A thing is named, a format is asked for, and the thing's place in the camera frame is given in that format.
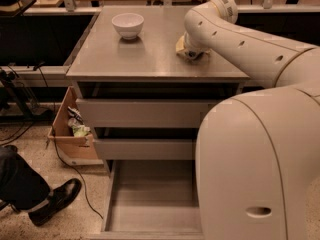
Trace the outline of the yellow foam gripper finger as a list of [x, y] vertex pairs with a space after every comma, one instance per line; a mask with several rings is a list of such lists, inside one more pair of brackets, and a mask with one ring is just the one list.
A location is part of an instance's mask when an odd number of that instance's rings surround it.
[[184, 58], [189, 57], [188, 36], [181, 36], [176, 43], [176, 54]]

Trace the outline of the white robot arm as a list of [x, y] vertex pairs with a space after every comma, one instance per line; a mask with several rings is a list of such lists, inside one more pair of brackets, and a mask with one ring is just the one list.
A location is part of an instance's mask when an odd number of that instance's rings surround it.
[[317, 46], [237, 25], [234, 0], [190, 9], [177, 45], [212, 50], [260, 90], [214, 106], [198, 131], [195, 166], [205, 240], [307, 240], [306, 197], [320, 174]]

